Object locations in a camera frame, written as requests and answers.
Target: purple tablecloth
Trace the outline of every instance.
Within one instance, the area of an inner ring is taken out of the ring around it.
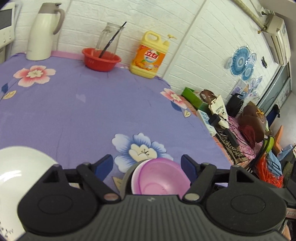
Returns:
[[[201,121],[185,118],[182,103],[165,93],[170,86],[161,78],[121,68],[96,72],[59,57],[29,61],[24,54],[1,64],[0,76],[0,148],[29,146],[63,168],[111,154],[115,164],[104,181],[114,190],[114,180],[143,159],[180,163],[188,154],[199,163],[230,167]]]

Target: brown handbag strap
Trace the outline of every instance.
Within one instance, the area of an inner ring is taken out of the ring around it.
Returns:
[[[211,105],[211,100],[216,99],[216,96],[214,95],[214,93],[210,90],[203,90],[202,92],[200,92],[200,98],[202,99],[203,102],[208,103],[209,105]]]

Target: orange label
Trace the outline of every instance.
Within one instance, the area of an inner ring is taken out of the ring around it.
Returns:
[[[156,73],[164,57],[164,53],[160,53],[154,49],[140,45],[138,53],[133,60],[133,64],[141,69]]]

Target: pink flower print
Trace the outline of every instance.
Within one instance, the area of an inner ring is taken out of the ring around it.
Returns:
[[[161,92],[161,94],[168,98],[170,101],[174,102],[176,105],[183,109],[187,109],[187,105],[185,102],[180,98],[179,95],[177,95],[175,92],[173,92],[171,89],[164,88],[164,91]]]
[[[44,84],[49,82],[49,75],[55,75],[54,69],[46,69],[46,66],[34,65],[30,69],[21,69],[16,72],[13,77],[21,79],[19,86],[30,87],[34,83]]]

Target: red plastic bag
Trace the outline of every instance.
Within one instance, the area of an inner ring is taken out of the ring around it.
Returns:
[[[276,177],[267,168],[266,156],[264,155],[256,165],[257,175],[260,180],[275,185],[278,188],[283,186],[284,176]]]

